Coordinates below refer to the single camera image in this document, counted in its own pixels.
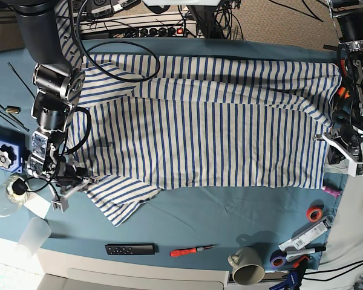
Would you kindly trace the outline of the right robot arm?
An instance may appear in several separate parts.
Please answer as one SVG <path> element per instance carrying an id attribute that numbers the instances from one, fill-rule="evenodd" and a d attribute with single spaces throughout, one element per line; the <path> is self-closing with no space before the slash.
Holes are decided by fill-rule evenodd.
<path id="1" fill-rule="evenodd" d="M 16 19 L 31 57 L 37 63 L 33 84 L 38 93 L 31 116 L 38 128 L 31 137 L 32 152 L 27 160 L 27 173 L 32 178 L 46 181 L 53 188 L 52 208 L 65 211 L 68 198 L 94 182 L 83 167 L 76 167 L 66 160 L 87 141 L 92 129 L 90 112 L 78 105 L 85 80 L 81 69 L 67 60 L 61 48 L 56 22 L 57 1 L 11 1 Z M 87 118 L 83 138 L 72 148 L 66 149 L 69 127 L 75 113 Z"/>

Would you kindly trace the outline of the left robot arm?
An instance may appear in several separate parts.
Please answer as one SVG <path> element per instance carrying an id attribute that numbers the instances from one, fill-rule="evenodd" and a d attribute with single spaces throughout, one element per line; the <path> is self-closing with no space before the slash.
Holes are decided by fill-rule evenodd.
<path id="1" fill-rule="evenodd" d="M 328 162 L 348 161 L 347 173 L 363 176 L 363 1 L 327 1 L 339 45 L 338 68 L 344 92 L 332 119 L 336 129 L 316 135 L 330 146 Z"/>

